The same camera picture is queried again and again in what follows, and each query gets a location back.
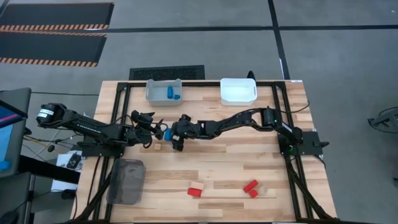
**black floor mat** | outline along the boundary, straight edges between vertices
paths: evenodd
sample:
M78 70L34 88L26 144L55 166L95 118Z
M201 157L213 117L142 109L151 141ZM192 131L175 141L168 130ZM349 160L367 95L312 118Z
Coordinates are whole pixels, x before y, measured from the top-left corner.
M0 62L95 67L104 34L0 31Z
M114 3L9 4L0 30L106 29Z
M153 67L153 68L130 68L129 80L204 80L204 65Z

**wooden table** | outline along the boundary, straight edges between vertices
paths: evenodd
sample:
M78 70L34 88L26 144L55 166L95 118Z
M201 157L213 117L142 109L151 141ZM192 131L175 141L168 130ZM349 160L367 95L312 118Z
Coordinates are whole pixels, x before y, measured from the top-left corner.
M109 123L113 110L117 82L103 82L94 119ZM286 81L291 110L307 105L302 82ZM221 120L248 108L274 107L270 87L258 87L258 98L250 107L223 106L219 87L183 87L183 103L175 107L151 107L145 100L144 88L131 90L127 113L156 112L158 121L177 121L181 114L198 119ZM303 130L313 129L309 108L293 114L294 124ZM154 149L161 144L160 151ZM128 147L123 159L140 159L146 166L146 180L141 201L135 205L114 205L111 222L271 222L293 221L294 211L285 162L279 153L277 133L257 132L244 127L223 133L211 140L186 140L183 152L174 151L166 141L154 139L153 145ZM78 185L78 212L87 203L96 157L88 158L81 171ZM309 191L327 213L336 216L328 179L323 164L313 156L302 156ZM100 178L100 161L94 191ZM251 199L242 188L252 179L269 190L265 196ZM191 181L203 182L201 198L187 195ZM297 189L303 217L305 209ZM106 193L100 218L104 218Z

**gray floor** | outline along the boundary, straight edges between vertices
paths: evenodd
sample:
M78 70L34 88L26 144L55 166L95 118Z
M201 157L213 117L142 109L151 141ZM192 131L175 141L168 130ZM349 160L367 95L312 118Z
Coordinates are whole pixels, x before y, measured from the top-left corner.
M275 8L281 26L398 24L397 1L276 0ZM266 0L115 0L111 20L111 28L271 24ZM380 110L397 106L397 39L398 30L282 32L291 79L304 81L315 126L322 140L331 142L325 148L325 161L342 220L398 220L398 189L392 181L397 139L371 129L366 121ZM0 64L0 88L98 93L103 80L128 79L130 68L200 64L205 65L207 79L245 77L248 70L261 79L282 78L272 31L110 34L96 68ZM34 94L27 125L34 136L52 138L55 131L36 128L32 119L40 104L64 103L92 116L96 100L94 96ZM60 137L69 135L59 133ZM33 155L25 148L22 153ZM41 156L53 159L56 154L43 152ZM35 221L64 221L71 207L66 203L40 212Z

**gray tray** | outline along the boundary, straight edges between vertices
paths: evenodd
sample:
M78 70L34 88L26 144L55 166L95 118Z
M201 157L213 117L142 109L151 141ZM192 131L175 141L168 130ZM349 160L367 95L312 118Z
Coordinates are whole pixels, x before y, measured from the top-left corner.
M167 88L173 87L174 95L180 95L180 99L168 99ZM145 98L152 106L178 106L182 102L182 81L181 79L167 81L148 80L145 89Z
M113 165L108 202L122 205L134 205L139 202L144 178L145 166L142 161L118 159Z

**red cube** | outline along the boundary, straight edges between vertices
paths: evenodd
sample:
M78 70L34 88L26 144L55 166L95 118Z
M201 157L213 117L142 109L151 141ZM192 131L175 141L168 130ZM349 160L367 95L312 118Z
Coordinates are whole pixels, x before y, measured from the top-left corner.
M252 190L255 186L257 186L257 184L259 184L256 180L250 182L250 184L247 184L247 186L245 186L243 188L245 193L248 193L250 190Z
M192 195L194 197L200 197L201 195L201 190L199 189L193 189L193 188L188 188L188 194Z
M259 195L259 193L257 192L257 190L251 190L249 192L249 195L251 198L255 198L255 197L257 197L257 195Z

